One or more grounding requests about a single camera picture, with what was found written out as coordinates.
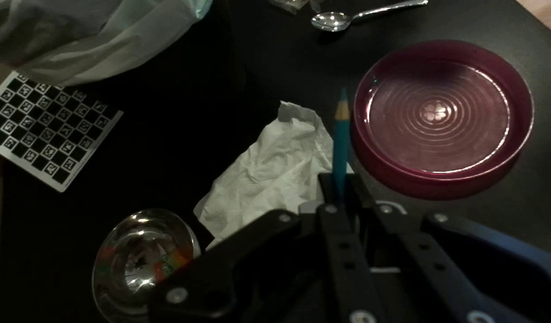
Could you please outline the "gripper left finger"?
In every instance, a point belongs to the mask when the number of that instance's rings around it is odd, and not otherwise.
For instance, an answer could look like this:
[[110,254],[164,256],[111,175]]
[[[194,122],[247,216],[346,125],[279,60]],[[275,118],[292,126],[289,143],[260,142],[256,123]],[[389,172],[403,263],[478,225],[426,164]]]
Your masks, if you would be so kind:
[[345,200],[271,210],[156,285],[149,323],[388,323],[353,224],[372,201],[360,176]]

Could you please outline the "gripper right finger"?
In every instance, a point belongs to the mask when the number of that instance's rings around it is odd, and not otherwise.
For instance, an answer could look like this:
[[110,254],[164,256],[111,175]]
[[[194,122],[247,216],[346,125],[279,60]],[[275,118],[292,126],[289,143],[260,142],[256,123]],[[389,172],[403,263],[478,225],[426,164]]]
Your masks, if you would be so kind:
[[345,193],[368,264],[399,270],[425,323],[551,323],[550,252],[440,211],[415,225],[395,206],[385,211],[356,174]]

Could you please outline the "teal pencil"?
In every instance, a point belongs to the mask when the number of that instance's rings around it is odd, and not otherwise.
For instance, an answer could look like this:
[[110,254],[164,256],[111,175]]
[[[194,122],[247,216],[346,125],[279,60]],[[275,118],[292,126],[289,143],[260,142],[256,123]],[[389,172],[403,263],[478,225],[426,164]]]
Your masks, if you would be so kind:
[[341,89],[333,123],[332,179],[337,200],[345,199],[345,179],[350,149],[350,107],[345,88]]

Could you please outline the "shiny steel cup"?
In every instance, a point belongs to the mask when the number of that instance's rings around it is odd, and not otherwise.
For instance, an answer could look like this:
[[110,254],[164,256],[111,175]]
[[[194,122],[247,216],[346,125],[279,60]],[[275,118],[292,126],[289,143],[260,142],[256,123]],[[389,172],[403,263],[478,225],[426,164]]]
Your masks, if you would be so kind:
[[148,323],[152,288],[201,254],[191,227],[172,211],[145,209],[118,223],[99,249],[92,294],[107,323]]

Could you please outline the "crumpled white paper napkin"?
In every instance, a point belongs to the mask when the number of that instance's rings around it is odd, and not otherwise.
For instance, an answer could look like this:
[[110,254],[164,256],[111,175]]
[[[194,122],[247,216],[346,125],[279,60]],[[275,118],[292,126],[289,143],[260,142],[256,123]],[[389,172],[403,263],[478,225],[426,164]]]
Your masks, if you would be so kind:
[[333,138],[312,109],[281,101],[277,117],[213,181],[195,207],[212,234],[207,250],[270,210],[322,200],[318,175],[332,172]]

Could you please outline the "maroon round plastic dish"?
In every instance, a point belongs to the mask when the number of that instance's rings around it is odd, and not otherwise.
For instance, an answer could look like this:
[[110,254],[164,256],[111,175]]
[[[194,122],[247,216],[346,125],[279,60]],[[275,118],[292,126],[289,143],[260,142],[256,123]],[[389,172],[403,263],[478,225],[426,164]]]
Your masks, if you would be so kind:
[[472,196],[513,167],[534,126],[526,80],[456,39],[397,49],[360,80],[351,143],[378,182],[423,200]]

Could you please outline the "black white checkered marker board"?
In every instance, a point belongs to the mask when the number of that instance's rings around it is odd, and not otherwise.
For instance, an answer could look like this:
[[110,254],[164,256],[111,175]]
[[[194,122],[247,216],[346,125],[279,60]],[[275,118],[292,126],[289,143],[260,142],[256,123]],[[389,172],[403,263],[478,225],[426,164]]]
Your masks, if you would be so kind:
[[0,155],[64,192],[123,112],[15,71],[0,84]]

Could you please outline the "silver metal spoon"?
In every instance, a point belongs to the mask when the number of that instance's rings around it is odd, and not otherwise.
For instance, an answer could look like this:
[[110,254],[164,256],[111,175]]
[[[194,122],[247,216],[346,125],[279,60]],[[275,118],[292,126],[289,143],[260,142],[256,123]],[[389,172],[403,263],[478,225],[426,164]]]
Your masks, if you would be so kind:
[[363,12],[359,12],[353,15],[349,15],[343,12],[317,13],[310,19],[310,22],[311,25],[318,30],[336,33],[340,31],[345,31],[354,23],[362,22],[371,17],[396,12],[397,10],[424,7],[428,4],[429,0],[406,0],[376,9],[365,10]]

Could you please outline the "clear crumpled plastic wrapper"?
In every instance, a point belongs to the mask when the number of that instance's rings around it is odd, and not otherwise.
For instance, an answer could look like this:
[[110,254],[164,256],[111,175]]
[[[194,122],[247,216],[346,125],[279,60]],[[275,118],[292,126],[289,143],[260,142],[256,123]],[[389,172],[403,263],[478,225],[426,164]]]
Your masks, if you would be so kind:
[[321,7],[327,0],[268,0],[269,4],[285,10],[291,14],[297,14],[307,4],[310,5],[312,12],[320,13]]

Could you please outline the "translucent white plastic bag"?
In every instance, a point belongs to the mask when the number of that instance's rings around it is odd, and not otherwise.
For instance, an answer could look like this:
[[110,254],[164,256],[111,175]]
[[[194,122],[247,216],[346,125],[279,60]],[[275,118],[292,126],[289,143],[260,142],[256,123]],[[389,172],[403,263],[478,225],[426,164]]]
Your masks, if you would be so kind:
[[0,64],[72,86],[146,63],[201,21],[213,0],[0,0]]

